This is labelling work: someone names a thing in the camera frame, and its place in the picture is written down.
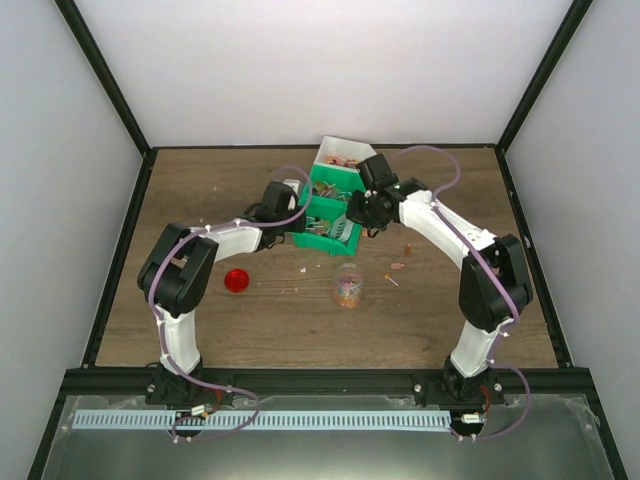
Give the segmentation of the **green candy bin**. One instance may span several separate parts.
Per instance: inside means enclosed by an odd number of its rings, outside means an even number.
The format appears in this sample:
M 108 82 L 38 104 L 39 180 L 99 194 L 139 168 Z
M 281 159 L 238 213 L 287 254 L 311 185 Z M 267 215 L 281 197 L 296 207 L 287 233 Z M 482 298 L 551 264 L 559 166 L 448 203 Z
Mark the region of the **green candy bin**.
M 310 180 L 311 193 L 316 197 L 348 202 L 355 191 L 364 191 L 362 180 L 354 169 L 314 164 Z
M 354 257 L 361 227 L 347 219 L 346 210 L 345 202 L 313 196 L 306 210 L 305 230 L 293 234 L 294 245 L 331 256 Z

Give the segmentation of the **red round lid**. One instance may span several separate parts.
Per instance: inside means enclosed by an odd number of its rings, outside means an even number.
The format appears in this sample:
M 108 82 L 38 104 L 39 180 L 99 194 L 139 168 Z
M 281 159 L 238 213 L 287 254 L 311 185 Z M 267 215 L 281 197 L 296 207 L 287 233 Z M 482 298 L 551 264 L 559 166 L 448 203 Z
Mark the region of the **red round lid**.
M 250 276 L 247 271 L 240 268 L 229 270 L 224 276 L 224 286 L 232 293 L 242 293 L 250 285 Z

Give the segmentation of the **white candy bin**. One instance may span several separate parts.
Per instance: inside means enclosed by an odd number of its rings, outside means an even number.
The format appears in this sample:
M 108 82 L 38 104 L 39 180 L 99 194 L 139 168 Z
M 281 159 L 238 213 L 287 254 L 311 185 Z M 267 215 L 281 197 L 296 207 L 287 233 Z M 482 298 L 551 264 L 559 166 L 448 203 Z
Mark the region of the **white candy bin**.
M 314 164 L 338 170 L 354 170 L 356 165 L 376 154 L 367 143 L 324 136 L 316 153 Z

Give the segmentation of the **clear plastic cup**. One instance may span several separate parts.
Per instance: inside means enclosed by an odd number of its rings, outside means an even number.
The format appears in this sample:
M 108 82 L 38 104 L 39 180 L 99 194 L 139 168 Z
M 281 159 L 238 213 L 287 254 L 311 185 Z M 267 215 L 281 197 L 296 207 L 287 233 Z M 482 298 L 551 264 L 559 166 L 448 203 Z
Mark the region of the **clear plastic cup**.
M 338 267 L 332 289 L 333 301 L 344 308 L 356 308 L 362 298 L 364 278 L 360 268 L 354 263 Z

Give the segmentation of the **light blue slotted scoop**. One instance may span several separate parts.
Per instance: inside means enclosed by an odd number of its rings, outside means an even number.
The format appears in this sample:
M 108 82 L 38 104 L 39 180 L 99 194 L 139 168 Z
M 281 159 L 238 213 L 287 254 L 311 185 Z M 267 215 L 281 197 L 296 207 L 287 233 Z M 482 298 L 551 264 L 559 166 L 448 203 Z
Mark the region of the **light blue slotted scoop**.
M 343 214 L 332 223 L 327 236 L 342 243 L 347 243 L 351 237 L 353 228 L 354 223 Z

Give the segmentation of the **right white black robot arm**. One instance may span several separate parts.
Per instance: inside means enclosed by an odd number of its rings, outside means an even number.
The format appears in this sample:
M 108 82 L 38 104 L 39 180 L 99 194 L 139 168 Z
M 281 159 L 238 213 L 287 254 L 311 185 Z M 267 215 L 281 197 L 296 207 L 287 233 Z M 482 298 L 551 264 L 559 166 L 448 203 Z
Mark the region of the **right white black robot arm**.
M 458 268 L 458 304 L 465 319 L 459 340 L 443 367 L 447 396 L 465 403 L 475 396 L 495 363 L 498 343 L 508 337 L 531 303 L 524 249 L 513 235 L 499 237 L 447 207 L 441 194 L 449 182 L 431 190 L 414 177 L 402 180 L 382 154 L 356 165 L 363 183 L 347 206 L 348 220 L 364 227 L 369 237 L 390 223 L 411 229 L 443 252 Z

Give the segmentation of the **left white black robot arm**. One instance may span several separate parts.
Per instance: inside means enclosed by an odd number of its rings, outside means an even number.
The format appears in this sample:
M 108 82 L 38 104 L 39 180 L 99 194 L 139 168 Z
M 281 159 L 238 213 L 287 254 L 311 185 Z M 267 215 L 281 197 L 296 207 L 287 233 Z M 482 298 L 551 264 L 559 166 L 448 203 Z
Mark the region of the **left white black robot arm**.
M 195 312 L 214 265 L 240 254 L 270 249 L 288 233 L 305 229 L 298 204 L 301 182 L 270 182 L 244 214 L 215 226 L 167 225 L 141 268 L 138 288 L 156 322 L 160 359 L 150 403 L 187 405 L 203 397 L 203 362 L 196 342 Z

